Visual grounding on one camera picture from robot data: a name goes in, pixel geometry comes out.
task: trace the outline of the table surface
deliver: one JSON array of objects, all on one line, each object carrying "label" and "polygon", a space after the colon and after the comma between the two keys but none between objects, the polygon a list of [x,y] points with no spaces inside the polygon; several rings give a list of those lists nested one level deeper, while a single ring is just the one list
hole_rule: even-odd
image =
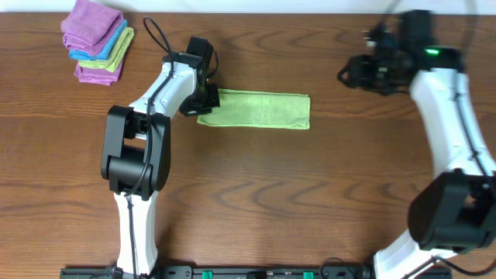
[{"label": "table surface", "polygon": [[[55,278],[119,255],[119,218],[100,176],[105,116],[152,84],[164,52],[144,14],[110,87],[80,84],[62,45],[64,13],[0,14],[0,277]],[[422,119],[407,95],[342,86],[375,15],[152,14],[176,50],[203,36],[219,53],[220,88],[308,94],[311,129],[212,128],[174,118],[172,167],[157,203],[162,264],[317,266],[362,261],[406,229],[432,180]],[[439,17],[459,45],[465,18]],[[468,59],[474,109],[496,154],[495,17],[480,19]],[[455,262],[477,270],[479,250]]]}]

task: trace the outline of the purple towel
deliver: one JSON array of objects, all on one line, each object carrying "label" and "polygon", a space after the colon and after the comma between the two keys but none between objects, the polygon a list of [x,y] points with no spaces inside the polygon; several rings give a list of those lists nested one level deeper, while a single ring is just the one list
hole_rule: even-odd
[{"label": "purple towel", "polygon": [[64,32],[64,45],[69,50],[86,50],[105,37],[108,37],[108,41],[122,19],[122,12],[118,10],[89,0],[77,0],[69,16],[60,25]]},{"label": "purple towel", "polygon": [[119,80],[119,75],[122,70],[122,62],[117,67],[115,72],[109,72],[104,69],[91,69],[86,67],[79,66],[79,63],[76,65],[76,71],[74,75],[79,78],[79,82],[89,82],[92,84],[103,84],[103,85],[111,85],[113,81]]}]

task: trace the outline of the folded green cloth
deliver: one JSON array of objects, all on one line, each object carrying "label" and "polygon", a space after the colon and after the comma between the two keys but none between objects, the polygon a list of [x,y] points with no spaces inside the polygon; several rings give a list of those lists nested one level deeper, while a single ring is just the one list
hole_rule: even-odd
[{"label": "folded green cloth", "polygon": [[200,115],[198,123],[277,129],[310,129],[308,95],[219,89],[220,108]]},{"label": "folded green cloth", "polygon": [[124,31],[122,31],[121,36],[115,42],[114,47],[110,51],[107,60],[80,60],[79,66],[81,67],[89,67],[93,69],[106,69],[110,72],[115,72],[119,65],[121,64],[122,59],[124,58],[124,54],[126,54],[127,47],[131,43],[131,40],[134,37],[134,30],[131,27],[126,27]]}]

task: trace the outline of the towel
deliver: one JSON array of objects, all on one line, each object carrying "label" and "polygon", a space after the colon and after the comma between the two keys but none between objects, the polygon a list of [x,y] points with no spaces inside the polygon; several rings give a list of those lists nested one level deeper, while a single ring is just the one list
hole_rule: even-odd
[{"label": "towel", "polygon": [[126,27],[122,31],[121,36],[115,42],[112,51],[110,52],[107,60],[95,60],[95,61],[79,61],[81,67],[89,67],[94,69],[106,69],[107,71],[115,72],[117,67],[121,64],[121,61],[126,54],[127,47],[131,43],[134,37],[134,30],[131,27]]},{"label": "towel", "polygon": [[97,50],[99,48],[96,46],[100,45],[101,42],[103,42],[103,39],[100,40],[100,42],[98,42],[94,46],[90,47],[88,49],[88,52],[83,51],[83,50],[70,50],[69,51],[69,57],[72,59],[75,59],[75,60],[89,60],[89,61],[107,60],[109,58],[108,55],[110,54],[110,50],[114,46],[116,40],[121,36],[122,31],[125,29],[126,26],[127,26],[127,20],[124,19],[121,22],[121,24],[117,27],[115,32],[112,34],[110,39],[107,40],[107,43],[105,43],[105,46],[100,49],[101,50],[100,53],[94,55],[92,53],[92,51]]},{"label": "towel", "polygon": [[113,81],[119,80],[121,70],[122,62],[113,73],[103,69],[85,68],[77,64],[74,75],[79,78],[79,82],[111,85]]},{"label": "towel", "polygon": [[69,16],[60,25],[64,45],[69,50],[94,46],[122,21],[122,12],[89,0],[77,0]]},{"label": "towel", "polygon": [[200,115],[207,126],[310,129],[308,95],[219,89],[220,108]]}]

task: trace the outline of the wooden tabletop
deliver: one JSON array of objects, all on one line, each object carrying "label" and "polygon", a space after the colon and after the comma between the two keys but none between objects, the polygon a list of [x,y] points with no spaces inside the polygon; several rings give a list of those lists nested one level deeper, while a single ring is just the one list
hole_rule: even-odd
[{"label": "wooden tabletop", "polygon": [[[56,278],[60,268],[110,265],[119,255],[117,206],[100,175],[105,116],[148,89],[164,52],[144,30],[144,14],[125,14],[136,36],[120,81],[79,83],[62,45],[66,16],[0,14],[1,278]],[[407,95],[384,98],[336,80],[349,56],[366,51],[361,31],[376,15],[151,16],[175,50],[191,36],[214,45],[220,88],[312,99],[305,131],[173,119],[155,225],[162,264],[362,261],[405,231],[409,203],[432,180],[419,112]],[[437,21],[440,42],[459,45],[465,18]],[[481,19],[468,65],[496,155],[494,24]],[[455,262],[477,270],[494,255],[479,250]]]}]

